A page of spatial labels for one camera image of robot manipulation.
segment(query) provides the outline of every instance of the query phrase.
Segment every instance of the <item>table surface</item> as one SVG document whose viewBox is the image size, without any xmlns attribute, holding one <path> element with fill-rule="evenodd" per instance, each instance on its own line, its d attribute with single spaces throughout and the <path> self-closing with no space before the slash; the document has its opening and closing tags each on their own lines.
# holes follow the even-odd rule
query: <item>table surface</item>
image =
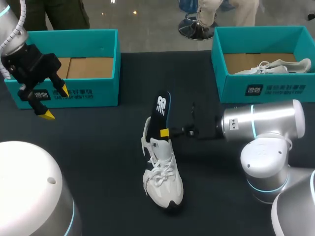
<svg viewBox="0 0 315 236">
<path fill-rule="evenodd" d="M 210 52 L 122 54 L 121 100 L 116 108 L 53 109 L 55 121 L 16 108 L 0 86 L 0 141 L 46 149 L 58 162 L 79 207 L 85 236 L 273 236 L 271 206 L 251 195 L 240 165 L 243 143 L 175 139 L 184 207 L 161 211 L 145 195 L 140 138 L 153 98 L 172 95 L 170 126 L 190 121 L 193 101 L 218 113 Z M 306 135 L 294 141 L 289 163 L 314 167 L 315 105 L 303 104 Z"/>
</svg>

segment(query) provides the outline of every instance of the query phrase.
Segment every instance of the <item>shoelace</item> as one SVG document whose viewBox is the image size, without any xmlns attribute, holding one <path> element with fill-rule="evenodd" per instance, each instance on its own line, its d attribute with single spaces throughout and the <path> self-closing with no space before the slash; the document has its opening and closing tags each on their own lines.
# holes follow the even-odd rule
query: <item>shoelace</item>
<svg viewBox="0 0 315 236">
<path fill-rule="evenodd" d="M 269 71 L 268 69 L 269 67 L 270 67 L 270 63 L 264 60 L 259 64 L 259 66 L 257 66 L 256 68 L 252 68 L 252 70 L 257 69 L 257 70 L 260 70 L 260 72 L 264 74 Z"/>
<path fill-rule="evenodd" d="M 144 190 L 147 193 L 147 184 L 149 180 L 154 181 L 154 185 L 156 187 L 160 187 L 164 181 L 168 179 L 168 177 L 174 175 L 173 162 L 174 162 L 174 154 L 167 161 L 158 160 L 156 163 L 154 162 L 155 157 L 151 157 L 149 162 L 153 165 L 153 169 L 151 170 L 151 175 L 147 179 Z"/>
</svg>

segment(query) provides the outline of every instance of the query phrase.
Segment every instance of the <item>person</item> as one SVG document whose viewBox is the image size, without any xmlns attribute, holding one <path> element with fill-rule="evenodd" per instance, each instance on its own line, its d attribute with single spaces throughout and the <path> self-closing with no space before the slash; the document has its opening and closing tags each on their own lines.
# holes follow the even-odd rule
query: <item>person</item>
<svg viewBox="0 0 315 236">
<path fill-rule="evenodd" d="M 12 11 L 20 17 L 19 0 L 6 0 Z M 46 14 L 54 30 L 89 29 L 89 17 L 82 0 L 25 0 L 26 19 L 24 28 L 27 31 L 47 30 Z"/>
<path fill-rule="evenodd" d="M 235 6 L 231 5 L 228 0 L 223 0 L 222 4 L 220 5 L 221 11 L 230 11 L 234 8 Z"/>
<path fill-rule="evenodd" d="M 210 27 L 223 0 L 198 0 L 197 18 L 203 27 Z M 235 9 L 236 26 L 254 26 L 259 0 L 230 0 Z"/>
</svg>

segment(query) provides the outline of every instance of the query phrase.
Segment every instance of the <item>new balance logo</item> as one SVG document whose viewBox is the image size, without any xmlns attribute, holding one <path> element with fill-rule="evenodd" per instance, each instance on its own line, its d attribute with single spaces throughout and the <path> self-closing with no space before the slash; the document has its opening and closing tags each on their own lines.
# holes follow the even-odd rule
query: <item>new balance logo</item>
<svg viewBox="0 0 315 236">
<path fill-rule="evenodd" d="M 157 111 L 160 112 L 162 115 L 165 114 L 165 109 L 166 107 L 166 99 L 159 96 L 158 99 L 157 99 Z"/>
</svg>

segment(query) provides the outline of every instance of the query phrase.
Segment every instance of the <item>shoe on floor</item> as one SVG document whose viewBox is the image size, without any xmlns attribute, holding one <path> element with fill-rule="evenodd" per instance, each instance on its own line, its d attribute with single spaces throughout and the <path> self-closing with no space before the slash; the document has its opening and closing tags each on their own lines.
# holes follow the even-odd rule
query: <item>shoe on floor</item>
<svg viewBox="0 0 315 236">
<path fill-rule="evenodd" d="M 171 140 L 150 138 L 147 130 L 151 118 L 146 121 L 141 139 L 142 151 L 147 160 L 143 175 L 143 187 L 147 195 L 162 208 L 177 207 L 183 200 L 183 182 L 179 175 Z"/>
<path fill-rule="evenodd" d="M 277 66 L 285 66 L 289 73 L 307 73 L 312 66 L 310 59 L 305 58 L 300 62 L 287 62 L 281 59 L 270 63 L 270 68 L 275 68 Z"/>
<path fill-rule="evenodd" d="M 279 65 L 274 68 L 271 68 L 269 62 L 262 61 L 259 64 L 259 66 L 252 68 L 250 70 L 244 70 L 244 71 L 235 73 L 235 75 L 288 74 L 288 73 L 289 72 L 287 68 L 283 65 Z"/>
</svg>

